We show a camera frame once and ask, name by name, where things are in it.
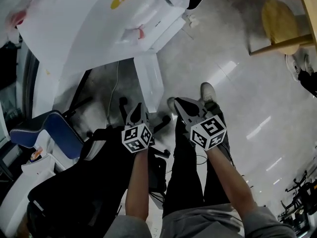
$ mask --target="black pants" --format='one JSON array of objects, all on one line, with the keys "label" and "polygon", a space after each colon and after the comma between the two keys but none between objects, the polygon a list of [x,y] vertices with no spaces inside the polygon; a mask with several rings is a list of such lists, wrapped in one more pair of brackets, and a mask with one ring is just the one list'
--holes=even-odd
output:
[{"label": "black pants", "polygon": [[308,72],[302,70],[298,75],[298,79],[307,91],[317,97],[317,72],[310,76]]},{"label": "black pants", "polygon": [[[217,103],[206,104],[206,108],[214,115],[219,115],[224,122],[223,113]],[[229,203],[229,200],[220,184],[220,181],[209,161],[207,161],[207,179],[205,192],[197,174],[196,152],[188,139],[183,135],[185,124],[177,119],[175,129],[176,147],[174,151],[174,164],[172,177],[168,183],[166,197],[163,205],[163,217],[183,209],[196,208],[208,205]],[[226,134],[223,144],[228,150],[229,141]],[[222,153],[230,160],[225,147],[218,145]]]}]

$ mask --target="gray shirt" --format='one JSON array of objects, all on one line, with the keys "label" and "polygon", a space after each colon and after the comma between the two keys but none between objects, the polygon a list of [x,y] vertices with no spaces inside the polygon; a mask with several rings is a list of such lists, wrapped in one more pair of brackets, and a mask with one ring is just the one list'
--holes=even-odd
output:
[{"label": "gray shirt", "polygon": [[[231,204],[173,212],[163,218],[160,238],[295,238],[290,226],[279,223],[266,207],[240,219]],[[118,216],[105,238],[151,238],[147,224],[131,216]]]}]

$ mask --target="white sneaker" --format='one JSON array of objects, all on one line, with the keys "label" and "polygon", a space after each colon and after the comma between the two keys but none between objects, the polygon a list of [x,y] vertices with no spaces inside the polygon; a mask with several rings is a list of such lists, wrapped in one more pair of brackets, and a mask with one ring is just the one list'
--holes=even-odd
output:
[{"label": "white sneaker", "polygon": [[314,69],[312,67],[312,64],[309,60],[309,55],[306,54],[304,57],[304,63],[305,63],[305,70],[309,73],[309,75],[311,76],[314,73]]},{"label": "white sneaker", "polygon": [[175,101],[174,97],[168,98],[167,99],[167,105],[168,105],[169,109],[171,110],[171,112],[176,116],[177,112],[176,112],[176,109],[175,109],[174,101]]},{"label": "white sneaker", "polygon": [[285,62],[286,62],[286,67],[291,72],[293,79],[295,81],[299,81],[298,75],[302,69],[299,67],[294,57],[291,55],[285,55]]},{"label": "white sneaker", "polygon": [[210,85],[209,83],[205,82],[201,84],[200,93],[201,93],[202,100],[205,103],[217,102],[216,91],[214,90],[213,86]]}]

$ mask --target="stool seat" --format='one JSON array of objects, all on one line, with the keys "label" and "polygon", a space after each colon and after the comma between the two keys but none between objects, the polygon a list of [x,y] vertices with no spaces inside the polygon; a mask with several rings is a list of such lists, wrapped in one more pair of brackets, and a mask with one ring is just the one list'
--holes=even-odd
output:
[{"label": "stool seat", "polygon": [[[272,44],[277,44],[299,37],[296,18],[291,9],[278,0],[267,0],[262,9],[262,22],[266,36]],[[293,55],[299,49],[299,44],[280,48],[286,55]]]}]

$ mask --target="person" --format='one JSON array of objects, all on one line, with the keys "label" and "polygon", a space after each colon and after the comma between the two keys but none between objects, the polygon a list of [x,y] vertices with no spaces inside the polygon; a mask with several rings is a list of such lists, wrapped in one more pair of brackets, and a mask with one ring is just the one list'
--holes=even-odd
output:
[{"label": "person", "polygon": [[[214,88],[201,85],[205,107],[224,122]],[[173,98],[168,105],[175,112]],[[251,190],[229,158],[228,136],[206,151],[207,179],[203,194],[197,174],[196,152],[184,136],[178,117],[174,163],[163,204],[161,238],[295,238],[292,228],[276,220],[267,207],[259,207]],[[126,197],[126,216],[118,216],[105,238],[150,238],[148,216],[147,150],[136,154]]]},{"label": "person", "polygon": [[304,64],[302,69],[296,62],[294,56],[285,55],[285,62],[288,70],[291,72],[295,81],[300,81],[302,86],[312,95],[317,97],[317,72],[314,72],[310,63],[309,55],[305,54]]}]

